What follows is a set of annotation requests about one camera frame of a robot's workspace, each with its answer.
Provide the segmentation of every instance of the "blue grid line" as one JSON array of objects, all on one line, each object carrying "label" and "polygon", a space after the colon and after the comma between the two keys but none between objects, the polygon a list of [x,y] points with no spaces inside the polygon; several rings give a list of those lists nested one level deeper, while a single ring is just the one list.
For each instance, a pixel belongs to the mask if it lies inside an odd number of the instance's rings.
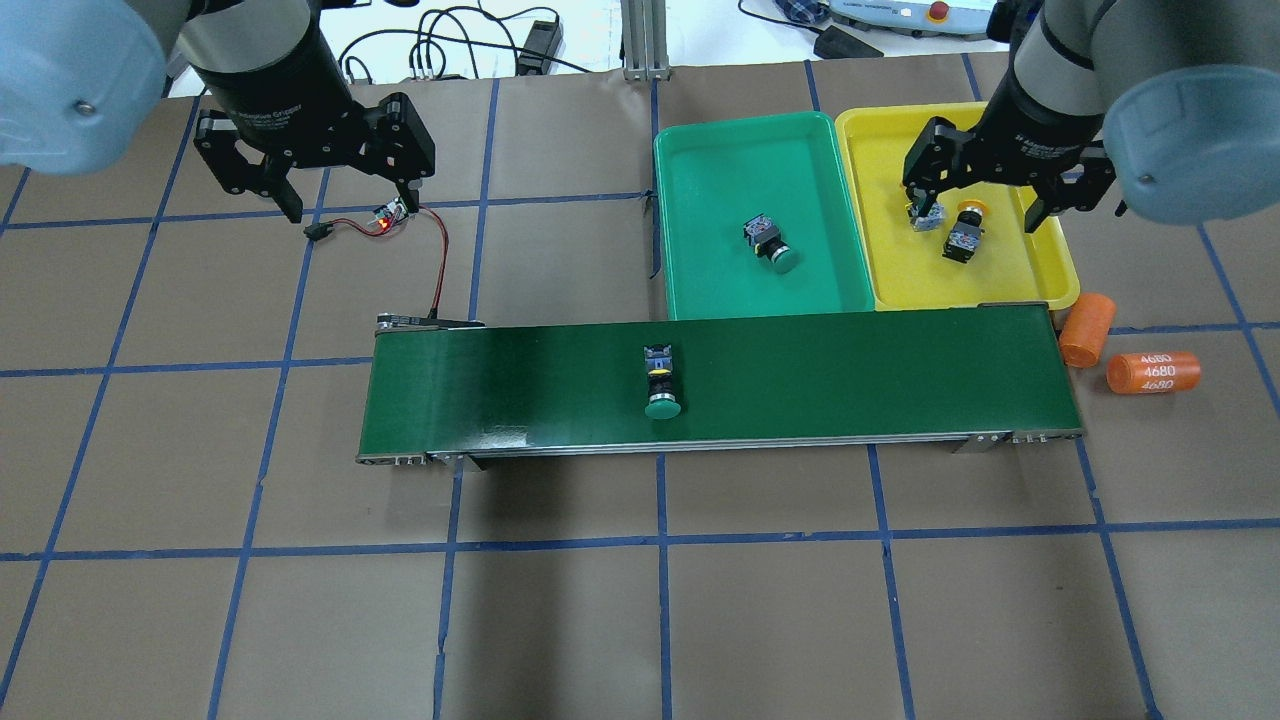
[{"label": "blue grid line", "polygon": [[[1275,530],[1280,518],[1225,518],[1220,520],[1144,520],[1073,525],[1005,525],[991,528],[909,528],[891,529],[893,539],[973,539],[1108,533],[1187,533],[1220,530]],[[566,538],[550,541],[471,541],[449,544],[447,542],[407,542],[383,544],[323,544],[323,546],[269,546],[250,548],[251,557],[346,557],[357,555],[434,555],[451,548],[457,552],[552,552],[564,550],[599,550],[612,547],[707,546],[707,544],[768,544],[810,542],[874,542],[882,539],[879,530],[826,530],[818,533],[705,533],[672,536],[607,536],[595,538]],[[115,548],[115,550],[59,550],[50,556],[60,560],[152,560],[191,557],[238,557],[239,547],[174,547],[174,548]],[[42,552],[0,552],[0,562],[29,562],[44,557]]]},{"label": "blue grid line", "polygon": [[593,195],[552,195],[547,197],[507,197],[489,200],[490,208],[499,205],[553,205],[559,202],[608,202],[616,200],[639,200],[649,197],[653,191],[641,190],[639,192],[598,192]]},{"label": "blue grid line", "polygon": [[[431,208],[433,210],[443,210],[448,208],[477,208],[480,205],[479,200],[440,200],[438,202],[422,201],[424,206]],[[346,213],[372,213],[378,209],[376,204],[370,205],[325,205],[326,215],[338,215]]]},{"label": "blue grid line", "polygon": [[667,536],[667,544],[768,544],[791,542],[878,541],[879,530],[828,530],[818,533],[705,533]]},{"label": "blue grid line", "polygon": [[671,548],[667,544],[667,454],[654,462],[658,475],[658,635],[662,667],[662,720],[675,712],[671,691]]},{"label": "blue grid line", "polygon": [[1253,363],[1258,366],[1258,374],[1262,375],[1262,384],[1267,388],[1267,396],[1271,397],[1271,409],[1280,416],[1280,393],[1276,393],[1276,384],[1271,379],[1271,370],[1267,369],[1267,361],[1262,357],[1262,348],[1258,347],[1258,341],[1253,337],[1253,328],[1249,327],[1249,320],[1244,316],[1244,307],[1240,306],[1240,301],[1235,296],[1231,281],[1226,278],[1226,268],[1222,266],[1222,260],[1217,256],[1217,250],[1213,249],[1213,241],[1208,237],[1208,231],[1204,229],[1204,225],[1196,225],[1196,231],[1201,236],[1201,242],[1204,243],[1204,252],[1208,254],[1210,263],[1213,264],[1217,281],[1222,283],[1222,292],[1226,293],[1226,300],[1231,304],[1231,311],[1235,313],[1235,322],[1239,323],[1240,332],[1244,333],[1244,342],[1248,343],[1249,352],[1253,354]]},{"label": "blue grid line", "polygon": [[[307,208],[302,211],[303,214],[315,213],[314,208]],[[283,217],[279,210],[241,210],[229,213],[196,213],[188,215],[165,215],[161,222],[164,223],[200,223],[204,220],[251,220],[260,218],[280,218]]]},{"label": "blue grid line", "polygon": [[1110,533],[1169,533],[1207,530],[1265,530],[1280,528],[1280,518],[1229,518],[1224,520],[1152,520],[1146,523],[1107,523]]},{"label": "blue grid line", "polygon": [[93,436],[93,427],[97,424],[97,415],[102,409],[102,398],[106,397],[106,386],[111,379],[110,369],[120,354],[120,345],[124,342],[124,331],[128,328],[129,316],[133,314],[133,306],[137,301],[138,287],[142,284],[142,275],[147,270],[147,260],[151,256],[151,249],[155,246],[159,220],[160,217],[164,215],[165,205],[169,202],[169,195],[173,192],[173,183],[178,178],[178,167],[182,164],[183,152],[187,149],[187,142],[191,140],[191,132],[196,124],[196,110],[198,106],[198,100],[193,100],[191,104],[191,113],[187,115],[187,126],[183,128],[182,141],[178,145],[173,165],[169,169],[169,177],[165,182],[164,192],[160,195],[160,205],[156,208],[156,214],[151,222],[151,231],[147,233],[147,243],[142,249],[142,258],[138,259],[138,269],[133,275],[133,286],[129,290],[129,299],[124,304],[124,311],[120,315],[120,324],[116,327],[115,338],[111,342],[111,354],[106,361],[106,372],[102,374],[102,379],[97,384],[97,395],[95,395],[93,405],[90,407],[88,419],[84,423],[84,432],[81,434],[81,442],[76,450],[76,460],[72,462],[72,470],[67,478],[67,487],[63,489],[63,497],[58,503],[58,512],[54,515],[54,524],[49,530],[49,539],[45,542],[45,551],[40,560],[40,568],[36,570],[36,579],[31,585],[31,593],[27,596],[27,606],[22,614],[18,634],[14,637],[13,647],[9,651],[9,661],[5,665],[4,676],[0,678],[0,707],[4,707],[5,698],[9,696],[13,674],[18,667],[18,659],[22,656],[22,646],[27,639],[27,632],[31,629],[31,619],[36,612],[36,603],[40,601],[40,591],[45,585],[45,575],[49,571],[49,564],[52,561],[54,548],[58,546],[58,536],[61,533],[63,523],[67,520],[67,509],[70,506],[72,495],[76,492],[76,483],[79,479],[81,468],[84,465],[84,455],[88,451],[90,439]]},{"label": "blue grid line", "polygon": [[[138,375],[147,373],[206,373],[224,370],[278,370],[291,368],[329,368],[334,365],[369,365],[374,359],[369,355],[356,357],[310,357],[303,360],[242,360],[228,363],[175,363],[169,365],[115,365],[113,375]],[[100,368],[44,368],[37,370],[0,370],[0,378],[56,378],[68,375],[101,375],[108,372]]]},{"label": "blue grid line", "polygon": [[101,375],[106,368],[46,368],[42,370],[0,370],[0,378],[64,378],[70,375]]},{"label": "blue grid line", "polygon": [[813,104],[815,113],[820,113],[822,100],[818,99],[818,81],[813,77],[813,63],[810,60],[804,61],[804,77],[809,82],[809,102]]},{"label": "blue grid line", "polygon": [[1107,561],[1111,587],[1115,591],[1116,606],[1120,610],[1120,624],[1124,626],[1124,637],[1129,643],[1129,656],[1133,659],[1133,667],[1138,675],[1138,689],[1142,692],[1142,701],[1147,706],[1147,717],[1148,720],[1164,720],[1160,708],[1156,707],[1156,696],[1151,689],[1151,678],[1147,675],[1147,661],[1142,656],[1142,646],[1138,644],[1138,630],[1133,625],[1129,597],[1124,589],[1124,580],[1120,578],[1120,561],[1116,560],[1115,547],[1111,544],[1106,512],[1102,511],[1102,498],[1098,497],[1098,483],[1093,477],[1093,464],[1089,462],[1089,452],[1084,447],[1083,438],[1075,439],[1075,454],[1080,460],[1080,471],[1084,474],[1084,487],[1089,491],[1089,502],[1093,505],[1093,519],[1097,523],[1098,537],[1102,539],[1102,555]]},{"label": "blue grid line", "polygon": [[311,357],[306,360],[289,360],[289,365],[293,368],[333,368],[335,365],[369,365],[372,361],[372,356],[364,355],[357,357]]},{"label": "blue grid line", "polygon": [[[655,143],[658,141],[658,132],[662,128],[662,118],[658,106],[658,82],[659,81],[657,79],[649,81],[649,167],[653,176],[654,188],[658,187],[658,155],[654,152],[654,147],[657,147]],[[650,260],[649,266],[653,272],[649,273],[649,279],[653,279],[662,272],[662,217],[659,215],[662,206],[658,204],[657,190],[654,190],[650,197],[649,219],[652,220],[653,228],[649,242],[653,259]]]},{"label": "blue grid line", "polygon": [[893,539],[943,538],[1016,538],[1037,536],[1083,536],[1097,532],[1097,525],[1011,525],[998,528],[937,528],[891,530]]},{"label": "blue grid line", "polygon": [[4,231],[9,227],[9,220],[13,219],[13,211],[18,209],[18,199],[22,197],[22,191],[27,187],[29,177],[31,168],[23,168],[22,176],[18,177],[18,184],[13,188],[13,196],[9,197],[9,206],[5,208],[4,217],[0,218],[0,237],[4,237]]},{"label": "blue grid line", "polygon": [[440,619],[435,635],[435,674],[431,678],[431,720],[440,720],[444,705],[444,646],[449,639],[449,616],[453,610],[453,569],[458,557],[458,518],[462,514],[462,462],[453,471],[453,492],[449,495],[449,534],[444,553],[444,575],[440,579]]},{"label": "blue grid line", "polygon": [[893,630],[893,653],[897,656],[897,680],[902,689],[902,714],[906,720],[915,720],[915,697],[911,694],[911,671],[906,664],[906,638],[902,633],[902,609],[897,596],[897,573],[893,570],[893,530],[888,524],[884,484],[881,482],[879,474],[879,452],[874,445],[867,446],[867,461],[872,470],[872,493],[876,496],[876,524],[879,527],[884,591],[888,594],[888,619]]},{"label": "blue grid line", "polygon": [[973,91],[973,99],[980,101],[982,90],[978,87],[978,74],[973,72],[973,61],[969,60],[969,54],[961,53],[960,61],[964,63],[964,74],[969,77],[969,90]]},{"label": "blue grid line", "polygon": [[189,560],[200,557],[237,557],[238,547],[174,547],[161,550],[60,550],[52,560]]},{"label": "blue grid line", "polygon": [[[329,190],[329,173],[326,168],[320,178],[320,193],[316,208],[312,211],[311,222],[320,220],[324,211],[324,196]],[[284,340],[284,355],[280,360],[280,378],[275,386],[275,398],[271,405],[271,419],[266,425],[266,438],[262,441],[262,459],[257,469],[257,480],[253,483],[253,497],[248,506],[248,518],[244,521],[244,537],[241,542],[238,560],[236,562],[236,580],[232,583],[230,600],[227,605],[227,621],[223,625],[223,638],[218,648],[218,665],[214,667],[212,689],[209,693],[207,720],[218,717],[218,707],[223,698],[223,680],[227,676],[227,661],[230,657],[232,638],[236,635],[236,619],[239,615],[239,601],[244,591],[244,575],[248,573],[248,561],[253,547],[253,534],[257,530],[257,516],[262,507],[262,480],[271,466],[271,451],[275,446],[275,430],[280,421],[280,410],[284,406],[284,391],[289,380],[289,366],[293,360],[293,343],[298,336],[298,319],[302,316],[302,302],[307,292],[307,278],[311,270],[311,258],[315,250],[314,242],[305,242],[302,250],[302,266],[298,270],[298,284],[293,295],[293,313],[289,316],[289,332]]]},{"label": "blue grid line", "polygon": [[494,78],[489,91],[489,119],[484,131],[484,165],[480,174],[480,211],[476,214],[476,249],[471,258],[471,299],[467,304],[467,320],[475,322],[476,305],[480,301],[480,266],[484,264],[484,229],[489,219],[489,173],[493,170],[493,136],[498,127],[498,86],[502,81]]},{"label": "blue grid line", "polygon": [[[639,190],[635,192],[599,192],[588,195],[539,195],[531,197],[503,197],[493,200],[440,200],[436,202],[426,202],[424,205],[443,210],[449,208],[479,208],[483,204],[489,206],[509,206],[509,205],[553,205],[559,202],[612,202],[617,200],[635,200],[640,197],[648,197],[653,193],[652,190]],[[338,215],[344,213],[369,213],[372,211],[375,205],[340,205],[333,208],[325,208],[325,215]],[[315,209],[303,210],[306,214],[315,215]],[[280,217],[279,210],[241,210],[241,211],[227,211],[227,213],[195,213],[184,215],[165,215],[160,218],[161,224],[168,223],[200,223],[209,220],[246,220],[246,219],[261,219],[261,218],[276,218]],[[155,222],[154,218],[106,218],[106,219],[90,219],[90,220],[40,220],[28,223],[10,223],[0,224],[0,229],[15,229],[15,231],[32,231],[32,229],[58,229],[58,228],[92,228],[92,227],[106,227],[106,225],[145,225]]]},{"label": "blue grid line", "polygon": [[356,555],[434,555],[445,552],[443,542],[402,542],[388,544],[321,544],[250,548],[252,557],[349,557]]},{"label": "blue grid line", "polygon": [[37,223],[13,223],[9,229],[38,231],[50,228],[92,228],[104,225],[148,225],[155,218],[109,218],[104,220],[41,220]]},{"label": "blue grid line", "polygon": [[1206,325],[1151,325],[1146,328],[1111,328],[1107,333],[1110,336],[1126,336],[1126,334],[1179,334],[1179,333],[1221,333],[1221,332],[1235,332],[1239,331],[1240,325],[1233,325],[1229,323],[1211,323]]}]

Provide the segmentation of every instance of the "orange battery cell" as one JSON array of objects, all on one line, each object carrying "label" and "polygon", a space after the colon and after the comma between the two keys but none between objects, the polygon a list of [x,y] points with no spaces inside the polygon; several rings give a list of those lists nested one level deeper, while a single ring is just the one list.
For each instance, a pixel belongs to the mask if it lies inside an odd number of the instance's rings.
[{"label": "orange battery cell", "polygon": [[1107,363],[1107,386],[1120,395],[1192,389],[1199,374],[1199,360],[1190,352],[1130,352]]},{"label": "orange battery cell", "polygon": [[1106,295],[1082,292],[1066,316],[1066,325],[1057,338],[1062,361],[1073,368],[1092,368],[1102,357],[1116,304]]}]

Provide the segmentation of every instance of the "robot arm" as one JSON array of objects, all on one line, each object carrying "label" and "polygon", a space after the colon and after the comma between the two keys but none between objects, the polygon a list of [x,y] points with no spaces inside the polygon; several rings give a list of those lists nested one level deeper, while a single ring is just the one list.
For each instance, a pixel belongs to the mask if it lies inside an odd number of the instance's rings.
[{"label": "robot arm", "polygon": [[[22,9],[15,5],[20,1]],[[401,92],[356,102],[324,36],[320,0],[0,0],[0,164],[105,168],[160,99],[177,45],[223,110],[196,150],[223,190],[269,197],[294,223],[292,168],[351,165],[396,184],[417,211],[435,145]],[[250,163],[239,142],[260,151]]]},{"label": "robot arm", "polygon": [[982,119],[933,118],[908,152],[920,217],[975,182],[1032,186],[1028,232],[1092,210],[1116,177],[1128,206],[1170,224],[1280,200],[1274,0],[1001,0],[988,35],[1014,47]]}]

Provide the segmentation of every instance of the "conveyor belt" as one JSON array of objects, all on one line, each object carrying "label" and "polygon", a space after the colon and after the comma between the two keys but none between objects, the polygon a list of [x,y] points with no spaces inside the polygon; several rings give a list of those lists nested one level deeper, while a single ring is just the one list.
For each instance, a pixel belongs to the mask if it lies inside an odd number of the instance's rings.
[{"label": "conveyor belt", "polygon": [[[673,346],[672,420],[644,414],[652,343]],[[388,332],[358,460],[1080,433],[1048,314],[1023,305]]]}]

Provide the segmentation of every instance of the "metal bracket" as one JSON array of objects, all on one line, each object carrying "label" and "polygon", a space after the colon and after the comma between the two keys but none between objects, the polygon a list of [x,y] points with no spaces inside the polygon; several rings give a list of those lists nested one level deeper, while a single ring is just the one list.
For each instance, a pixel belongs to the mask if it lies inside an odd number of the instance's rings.
[{"label": "metal bracket", "polygon": [[622,77],[631,82],[671,77],[666,0],[622,0]]},{"label": "metal bracket", "polygon": [[969,439],[960,443],[952,452],[955,455],[968,455],[970,452],[987,452],[992,447],[1009,439],[1012,433],[979,433],[969,436]]},{"label": "metal bracket", "polygon": [[483,473],[485,470],[485,465],[481,465],[479,461],[476,461],[475,457],[471,457],[470,455],[466,454],[435,455],[433,456],[433,460],[439,460],[440,462],[444,462],[454,473],[458,471],[460,466],[462,468],[463,473]]}]

